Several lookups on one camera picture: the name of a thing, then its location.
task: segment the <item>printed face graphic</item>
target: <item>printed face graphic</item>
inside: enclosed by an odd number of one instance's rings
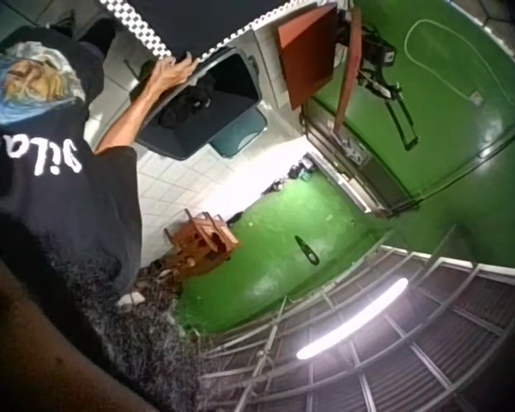
[[[21,60],[8,71],[4,99],[52,102],[65,96],[64,79],[47,62]]]

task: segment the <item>white cable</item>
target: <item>white cable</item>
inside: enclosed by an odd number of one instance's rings
[[[427,67],[425,64],[423,63],[420,63],[418,62],[415,58],[413,58],[412,56],[410,56],[410,53],[409,53],[409,50],[408,50],[408,43],[409,43],[409,38],[410,38],[410,35],[412,34],[412,32],[414,32],[415,28],[418,27],[419,25],[423,24],[423,23],[429,23],[429,24],[433,24],[434,26],[436,27],[439,27],[439,28],[443,28],[445,29],[447,32],[449,33],[452,33],[454,34],[455,36],[459,37],[466,45],[468,45],[471,50],[481,59],[481,61],[483,62],[483,64],[485,65],[485,67],[487,68],[488,70],[488,73],[490,73],[490,75],[493,77],[493,79],[496,81],[496,84],[498,85],[498,87],[500,88],[501,90],[501,93],[503,93],[504,97],[506,98],[506,100],[509,102],[510,105],[512,105],[513,107],[515,107],[515,102],[513,102],[513,100],[511,100],[511,98],[507,95],[507,92],[506,90],[504,89],[504,87],[501,85],[501,82],[500,82],[500,79],[498,79],[498,76],[495,75],[495,73],[493,72],[492,68],[490,67],[490,65],[487,63],[487,61],[485,60],[485,58],[482,56],[482,54],[464,37],[462,36],[460,33],[452,30],[451,28],[447,27],[447,26],[444,26],[436,21],[433,21],[433,20],[429,20],[429,19],[421,19],[421,20],[418,20],[416,23],[414,23],[414,25],[410,28],[410,30],[406,33],[406,37],[404,38],[404,53],[406,54],[406,57],[410,59],[410,61],[414,64],[417,64],[418,66],[422,67],[423,69],[427,70],[429,73],[431,73],[432,75],[434,75],[435,77],[437,77],[439,80],[441,80],[450,90],[452,90],[454,93],[456,93],[458,96],[462,97],[463,99],[466,99],[468,101],[473,101],[469,96],[465,95],[464,93],[462,93],[460,90],[458,90],[457,88],[455,88],[454,86],[452,86],[446,79],[444,79],[439,73],[437,73],[436,71],[434,71],[433,69],[430,69],[429,67]]]

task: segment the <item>hand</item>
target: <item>hand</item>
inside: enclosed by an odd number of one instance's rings
[[[175,58],[163,58],[156,63],[146,86],[153,98],[158,99],[169,88],[186,82],[198,65],[198,61],[193,60],[191,54],[182,62],[174,63]]]

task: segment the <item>green wall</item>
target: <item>green wall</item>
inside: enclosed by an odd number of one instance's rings
[[[185,284],[185,324],[225,330],[267,312],[284,295],[295,297],[339,275],[381,236],[321,173],[288,181],[283,191],[252,205],[233,231],[241,243],[231,261]],[[320,257],[309,264],[294,236]]]
[[[397,62],[385,71],[400,82],[421,141],[405,152],[382,101],[358,88],[346,115],[367,144],[400,178],[414,197],[440,185],[447,188],[421,203],[417,211],[391,221],[392,243],[431,252],[443,233],[457,223],[475,258],[515,267],[515,140],[492,160],[465,176],[456,171],[477,162],[477,154],[499,139],[515,135],[515,107],[461,39],[435,26],[420,26],[409,51],[464,94],[478,90],[485,101],[474,106],[404,54],[406,33],[420,19],[432,19],[462,34],[485,57],[515,104],[515,64],[479,27],[441,0],[367,0],[357,2],[363,18],[378,26],[397,49]],[[318,98],[336,109],[341,73]],[[453,251],[452,256],[459,256]]]

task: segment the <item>black t-shirt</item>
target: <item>black t-shirt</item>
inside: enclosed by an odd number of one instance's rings
[[[102,61],[60,33],[0,44],[0,257],[71,340],[72,280],[100,276],[119,296],[140,263],[136,152],[97,156],[83,139],[102,88]]]

